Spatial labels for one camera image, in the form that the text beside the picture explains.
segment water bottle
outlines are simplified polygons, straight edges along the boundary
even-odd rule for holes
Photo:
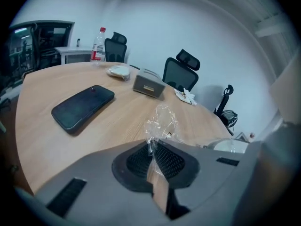
[[[91,62],[94,62],[95,65],[99,64],[99,62],[103,62],[105,58],[104,53],[104,40],[105,40],[105,28],[100,28],[100,32],[98,36],[94,39],[92,54],[91,54]]]

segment ceiling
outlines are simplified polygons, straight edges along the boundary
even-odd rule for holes
[[[276,0],[208,0],[221,7],[254,35],[260,22],[282,16],[284,11]],[[257,41],[265,50],[278,77],[293,57],[299,46],[299,37],[291,26],[281,32],[274,32],[268,36],[258,37]]]

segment clear plastic wrapper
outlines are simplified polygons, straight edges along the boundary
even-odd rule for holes
[[[154,115],[145,122],[144,129],[149,156],[154,155],[154,151],[157,148],[157,142],[160,139],[169,139],[183,143],[175,114],[165,103],[161,103],[156,107]],[[162,175],[154,156],[152,169]]]
[[[109,76],[114,76],[127,81],[130,79],[130,70],[129,68],[122,65],[114,65],[107,69],[107,74]]]

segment wooden table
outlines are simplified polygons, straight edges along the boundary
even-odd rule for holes
[[[99,150],[145,138],[144,123],[165,102],[174,111],[181,138],[189,145],[215,137],[229,137],[220,119],[201,105],[192,106],[176,97],[167,85],[163,101],[135,92],[129,81],[109,77],[106,69],[118,63],[89,62],[55,66],[25,77],[16,112],[16,143],[25,177],[35,193],[47,180],[79,158]],[[115,99],[97,113],[76,136],[67,134],[51,110],[68,97],[93,85],[115,93]]]

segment office chair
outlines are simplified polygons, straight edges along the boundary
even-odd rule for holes
[[[40,30],[40,47],[48,48],[53,46],[53,34],[54,28],[52,27],[42,27]]]
[[[216,114],[222,121],[222,123],[225,125],[228,132],[233,136],[233,132],[230,131],[229,128],[234,127],[238,120],[238,115],[232,111],[232,110],[225,110],[224,108],[226,106],[226,103],[229,100],[229,95],[231,95],[234,92],[234,88],[232,85],[228,85],[228,87],[224,90],[224,96],[222,99],[222,102],[220,103],[220,106],[218,109],[214,110],[214,114]]]
[[[114,32],[113,37],[111,39],[119,43],[123,43],[123,44],[127,43],[127,38],[124,35],[117,32]]]
[[[39,43],[35,36],[35,32],[38,29],[38,25],[36,23],[33,24],[33,27],[30,28],[30,33],[32,36],[32,50],[33,50],[33,71],[39,70],[40,68],[40,49],[39,49]]]
[[[192,70],[199,70],[201,64],[200,61],[195,58],[194,56],[192,56],[190,53],[186,52],[184,49],[182,49],[178,55],[176,56],[176,59],[186,65],[187,67],[189,67]]]
[[[234,92],[234,88],[232,85],[228,85],[228,87],[224,90],[224,96],[222,98],[222,102],[220,103],[220,106],[218,107],[218,109],[214,110],[214,114],[216,114],[218,117],[221,116],[221,114],[226,106],[226,103],[229,100],[229,95],[232,95],[233,92]]]
[[[124,63],[127,46],[112,39],[104,41],[105,56],[108,62]]]
[[[163,82],[174,87],[178,91],[184,92],[184,88],[191,91],[198,81],[198,75],[187,65],[168,58],[165,63]]]

